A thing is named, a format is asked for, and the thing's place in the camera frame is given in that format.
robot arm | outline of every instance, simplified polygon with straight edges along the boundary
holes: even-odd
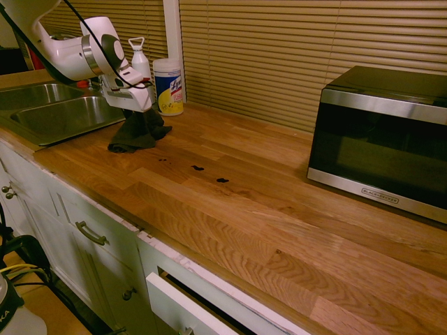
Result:
[[[129,66],[112,22],[108,17],[92,17],[86,25],[101,44],[100,49],[87,27],[81,23],[84,36],[53,40],[39,20],[61,0],[0,0],[0,13],[30,48],[43,59],[50,74],[68,83],[100,76],[109,105],[145,112],[152,106],[143,76]]]

dark rag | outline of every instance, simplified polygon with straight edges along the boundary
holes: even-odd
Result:
[[[155,147],[155,141],[165,137],[173,128],[164,126],[164,120],[154,109],[144,113],[124,111],[126,121],[110,141],[108,150],[133,153],[137,149]]]

blind slat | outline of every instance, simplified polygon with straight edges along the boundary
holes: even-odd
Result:
[[[187,96],[212,107],[312,131],[355,65],[447,75],[447,1],[179,1]]]

microwave window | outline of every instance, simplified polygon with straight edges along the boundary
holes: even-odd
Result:
[[[447,126],[320,104],[311,168],[447,209]]]

sink basin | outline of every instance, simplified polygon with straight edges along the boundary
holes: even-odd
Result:
[[[39,84],[0,91],[0,124],[37,145],[50,145],[124,120],[98,91]]]
[[[41,84],[0,91],[0,110],[18,110],[78,98],[84,94],[63,84]]]

